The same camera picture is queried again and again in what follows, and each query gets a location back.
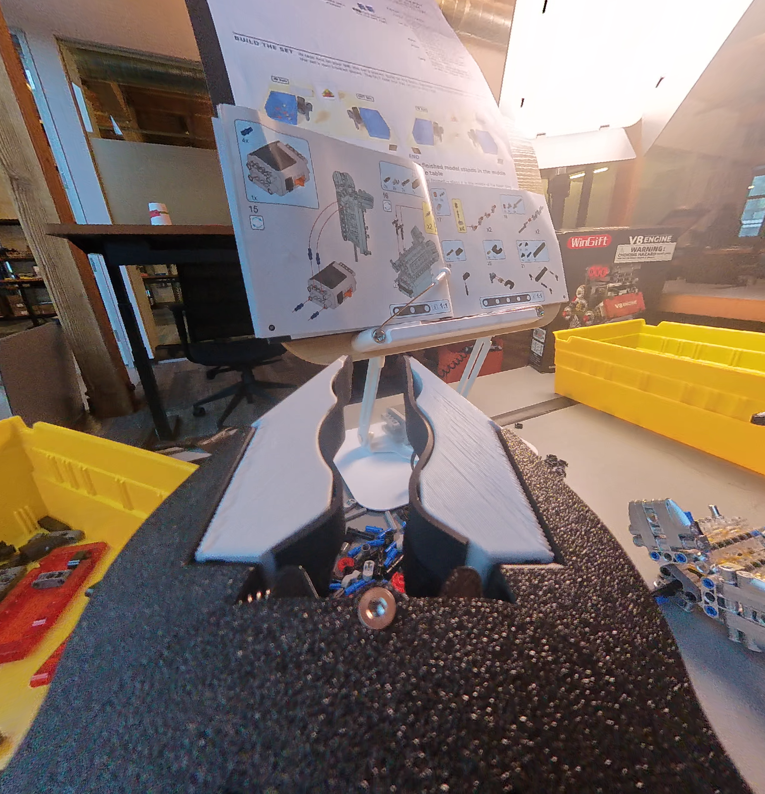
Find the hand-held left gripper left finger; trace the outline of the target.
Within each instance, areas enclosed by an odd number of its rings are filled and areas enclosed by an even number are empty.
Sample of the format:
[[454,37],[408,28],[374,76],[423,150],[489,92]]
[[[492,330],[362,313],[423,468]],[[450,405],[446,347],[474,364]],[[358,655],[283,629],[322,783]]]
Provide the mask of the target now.
[[253,423],[195,559],[259,564],[269,580],[301,566],[328,596],[344,541],[345,440],[352,361],[338,358]]

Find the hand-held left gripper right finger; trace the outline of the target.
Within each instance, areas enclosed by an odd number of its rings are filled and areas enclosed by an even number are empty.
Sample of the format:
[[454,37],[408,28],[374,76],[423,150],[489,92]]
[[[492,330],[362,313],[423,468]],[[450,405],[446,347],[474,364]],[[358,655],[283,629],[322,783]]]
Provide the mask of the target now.
[[503,595],[502,566],[563,572],[564,559],[500,427],[410,356],[406,435],[414,451],[403,574],[411,597]]

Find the pile of mixed building pieces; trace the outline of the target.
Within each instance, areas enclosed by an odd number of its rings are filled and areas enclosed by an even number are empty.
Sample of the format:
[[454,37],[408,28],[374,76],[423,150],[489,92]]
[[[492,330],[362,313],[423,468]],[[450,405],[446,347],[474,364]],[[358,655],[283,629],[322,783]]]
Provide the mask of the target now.
[[353,597],[373,587],[404,593],[404,537],[409,507],[372,511],[344,500],[346,527],[328,583],[332,598]]

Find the grey transparent engine model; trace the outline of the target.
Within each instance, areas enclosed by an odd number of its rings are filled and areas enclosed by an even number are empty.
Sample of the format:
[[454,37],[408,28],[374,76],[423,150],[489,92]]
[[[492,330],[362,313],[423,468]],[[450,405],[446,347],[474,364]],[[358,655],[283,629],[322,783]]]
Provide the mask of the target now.
[[655,593],[700,610],[729,639],[765,652],[765,526],[715,505],[695,518],[673,500],[629,503],[629,532],[659,566]]

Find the grey desk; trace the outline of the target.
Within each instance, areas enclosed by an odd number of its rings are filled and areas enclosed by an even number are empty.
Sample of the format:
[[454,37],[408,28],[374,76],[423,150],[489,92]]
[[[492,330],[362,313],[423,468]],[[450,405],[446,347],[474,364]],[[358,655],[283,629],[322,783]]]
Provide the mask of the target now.
[[765,650],[656,603],[631,502],[715,505],[765,529],[765,476],[577,402],[505,452],[555,548],[503,565],[502,600],[271,600],[272,727],[218,792],[765,792]]

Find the yellow plastic bin with parts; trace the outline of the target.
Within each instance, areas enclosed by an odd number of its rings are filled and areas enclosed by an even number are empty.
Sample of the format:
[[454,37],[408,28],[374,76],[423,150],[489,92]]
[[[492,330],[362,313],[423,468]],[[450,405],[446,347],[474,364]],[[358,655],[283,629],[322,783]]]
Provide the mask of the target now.
[[[22,660],[0,665],[0,770],[50,689],[30,688],[31,676],[73,633],[90,590],[119,551],[195,469],[44,422],[29,428],[18,417],[0,421],[0,541],[29,540],[40,531],[39,519],[49,515],[85,533],[72,545],[104,541],[110,547],[38,647]],[[0,570],[0,602],[42,559]]]

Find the black office chair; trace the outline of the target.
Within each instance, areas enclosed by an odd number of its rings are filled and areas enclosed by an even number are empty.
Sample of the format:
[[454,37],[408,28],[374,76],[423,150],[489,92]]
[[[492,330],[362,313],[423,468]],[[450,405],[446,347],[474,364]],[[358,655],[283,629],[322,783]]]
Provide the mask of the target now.
[[258,381],[254,369],[281,360],[284,347],[255,336],[249,301],[238,263],[177,263],[181,303],[171,310],[187,360],[209,367],[207,378],[238,372],[232,386],[193,404],[195,416],[205,414],[205,404],[231,396],[218,420],[222,427],[241,400],[254,395],[271,400],[267,389],[291,384]]

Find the red black product box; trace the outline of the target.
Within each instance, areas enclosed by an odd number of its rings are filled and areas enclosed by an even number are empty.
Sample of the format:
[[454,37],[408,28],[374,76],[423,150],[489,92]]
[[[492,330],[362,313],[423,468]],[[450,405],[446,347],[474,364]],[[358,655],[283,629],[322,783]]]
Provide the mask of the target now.
[[555,370],[558,330],[644,317],[657,308],[681,235],[676,226],[586,228],[557,233],[569,301],[532,332],[528,363]]

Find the red transparent panel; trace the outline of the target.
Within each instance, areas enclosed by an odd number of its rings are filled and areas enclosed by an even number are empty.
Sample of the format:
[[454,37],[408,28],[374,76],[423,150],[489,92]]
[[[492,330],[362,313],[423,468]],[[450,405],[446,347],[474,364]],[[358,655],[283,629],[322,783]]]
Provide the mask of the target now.
[[59,547],[20,580],[0,602],[0,665],[38,647],[109,548],[104,541]]

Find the black side table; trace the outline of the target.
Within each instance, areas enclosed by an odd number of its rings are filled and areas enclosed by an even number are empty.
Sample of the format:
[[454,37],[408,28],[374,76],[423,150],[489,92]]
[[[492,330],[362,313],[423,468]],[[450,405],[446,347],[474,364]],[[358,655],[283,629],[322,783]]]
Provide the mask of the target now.
[[159,446],[173,442],[178,435],[179,420],[170,424],[120,269],[165,263],[238,266],[239,253],[232,227],[47,224],[46,233],[68,240],[83,253],[103,257],[153,421],[149,444]]

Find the instruction booklet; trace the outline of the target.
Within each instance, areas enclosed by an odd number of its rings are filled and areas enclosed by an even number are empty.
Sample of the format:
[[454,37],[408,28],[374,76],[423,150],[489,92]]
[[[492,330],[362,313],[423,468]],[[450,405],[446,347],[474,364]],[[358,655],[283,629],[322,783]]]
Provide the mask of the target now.
[[393,318],[438,273],[439,183],[516,189],[516,140],[436,2],[186,2],[261,337]]

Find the red building piece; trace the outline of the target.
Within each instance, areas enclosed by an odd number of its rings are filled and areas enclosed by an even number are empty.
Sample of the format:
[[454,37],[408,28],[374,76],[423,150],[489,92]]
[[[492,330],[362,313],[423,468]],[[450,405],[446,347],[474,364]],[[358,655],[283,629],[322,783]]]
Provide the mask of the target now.
[[60,660],[66,650],[70,636],[63,640],[55,651],[45,660],[38,670],[31,676],[29,687],[33,689],[49,686],[55,677]]

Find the wooden pillar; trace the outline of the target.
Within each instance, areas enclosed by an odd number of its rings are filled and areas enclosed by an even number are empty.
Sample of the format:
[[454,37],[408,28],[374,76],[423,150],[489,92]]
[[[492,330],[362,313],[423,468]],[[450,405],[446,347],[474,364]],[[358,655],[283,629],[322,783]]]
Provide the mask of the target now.
[[1,8],[0,170],[92,411],[101,418],[134,412],[133,387],[90,262],[67,240],[47,234],[48,224],[73,223],[74,216]]

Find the black beam frame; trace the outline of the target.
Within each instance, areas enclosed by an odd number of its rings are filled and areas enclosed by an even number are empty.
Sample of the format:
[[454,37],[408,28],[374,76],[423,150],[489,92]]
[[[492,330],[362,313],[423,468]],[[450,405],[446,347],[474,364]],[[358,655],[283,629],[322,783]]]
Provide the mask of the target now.
[[38,521],[40,531],[20,543],[0,541],[0,570],[39,561],[50,551],[80,542],[85,533],[49,515]]

